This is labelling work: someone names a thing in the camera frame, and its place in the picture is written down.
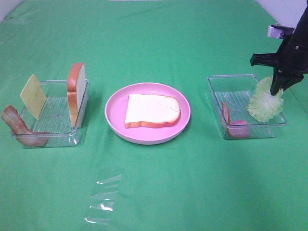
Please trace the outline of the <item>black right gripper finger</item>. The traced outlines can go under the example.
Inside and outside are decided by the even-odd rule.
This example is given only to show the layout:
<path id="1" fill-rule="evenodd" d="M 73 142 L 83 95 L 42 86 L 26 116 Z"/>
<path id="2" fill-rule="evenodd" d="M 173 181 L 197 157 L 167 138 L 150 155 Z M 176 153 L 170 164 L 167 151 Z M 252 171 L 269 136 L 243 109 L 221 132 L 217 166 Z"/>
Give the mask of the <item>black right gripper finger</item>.
<path id="1" fill-rule="evenodd" d="M 289 76 L 286 71 L 274 68 L 272 84 L 270 88 L 271 95 L 276 95 L 281 89 L 285 90 L 286 89 L 285 84 L 287 83 L 288 80 Z"/>
<path id="2" fill-rule="evenodd" d="M 289 87 L 293 86 L 294 84 L 301 82 L 303 78 L 304 78 L 303 74 L 296 74 L 296 75 L 289 76 L 287 80 L 283 83 L 282 89 L 287 90 Z"/>

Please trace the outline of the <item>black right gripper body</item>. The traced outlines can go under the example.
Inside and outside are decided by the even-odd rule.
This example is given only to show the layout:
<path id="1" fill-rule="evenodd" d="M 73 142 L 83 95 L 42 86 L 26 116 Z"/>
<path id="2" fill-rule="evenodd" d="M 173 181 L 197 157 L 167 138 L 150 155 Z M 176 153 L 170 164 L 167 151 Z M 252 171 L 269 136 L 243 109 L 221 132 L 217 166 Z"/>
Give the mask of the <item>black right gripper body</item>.
<path id="1" fill-rule="evenodd" d="M 308 36 L 292 34 L 286 36 L 275 53 L 254 53 L 250 64 L 276 67 L 291 73 L 308 72 Z"/>

